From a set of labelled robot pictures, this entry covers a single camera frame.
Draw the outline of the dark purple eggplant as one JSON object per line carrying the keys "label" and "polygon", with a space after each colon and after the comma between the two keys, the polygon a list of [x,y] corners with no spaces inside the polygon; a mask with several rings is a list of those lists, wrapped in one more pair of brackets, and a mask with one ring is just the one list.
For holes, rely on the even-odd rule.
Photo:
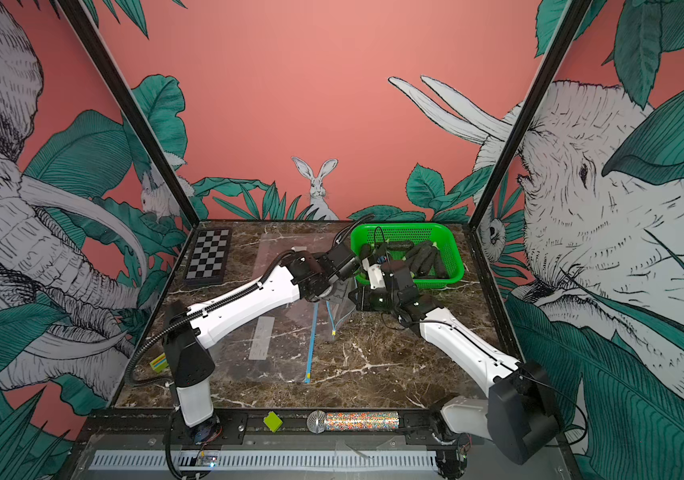
{"label": "dark purple eggplant", "polygon": [[405,262],[402,260],[388,260],[382,263],[374,263],[372,267],[380,270],[384,276],[393,274],[399,270],[407,268]]}

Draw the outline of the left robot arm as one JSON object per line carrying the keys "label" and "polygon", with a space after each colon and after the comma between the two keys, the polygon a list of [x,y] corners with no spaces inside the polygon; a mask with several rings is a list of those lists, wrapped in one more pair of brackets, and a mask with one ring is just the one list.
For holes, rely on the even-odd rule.
{"label": "left robot arm", "polygon": [[290,249],[279,254],[262,276],[187,310],[164,334],[164,354],[184,424],[214,422],[210,377],[215,363],[209,350],[232,331],[276,308],[298,300],[318,302],[359,269],[353,250],[335,243],[326,252]]}

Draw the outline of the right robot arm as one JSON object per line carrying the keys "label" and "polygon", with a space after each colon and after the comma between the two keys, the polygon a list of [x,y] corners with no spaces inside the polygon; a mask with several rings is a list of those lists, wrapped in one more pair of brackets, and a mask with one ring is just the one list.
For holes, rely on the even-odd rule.
{"label": "right robot arm", "polygon": [[556,438],[564,422],[544,368],[510,356],[461,323],[414,283],[402,261],[371,264],[369,284],[349,298],[360,311],[389,313],[459,365],[486,399],[456,397],[439,409],[453,434],[491,440],[511,462],[522,465]]}

